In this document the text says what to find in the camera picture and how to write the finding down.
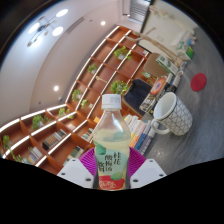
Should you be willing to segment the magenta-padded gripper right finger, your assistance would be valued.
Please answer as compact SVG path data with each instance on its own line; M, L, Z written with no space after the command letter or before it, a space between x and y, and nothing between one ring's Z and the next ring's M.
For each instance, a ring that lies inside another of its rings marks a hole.
M137 150L130 149L128 161L130 188L140 188L166 176L154 159L146 159Z

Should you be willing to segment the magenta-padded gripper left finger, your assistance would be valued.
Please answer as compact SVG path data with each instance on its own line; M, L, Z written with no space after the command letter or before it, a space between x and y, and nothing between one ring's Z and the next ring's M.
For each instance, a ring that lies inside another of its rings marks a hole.
M58 176L84 188L97 188L97 162L94 149L79 158L71 158L59 171Z

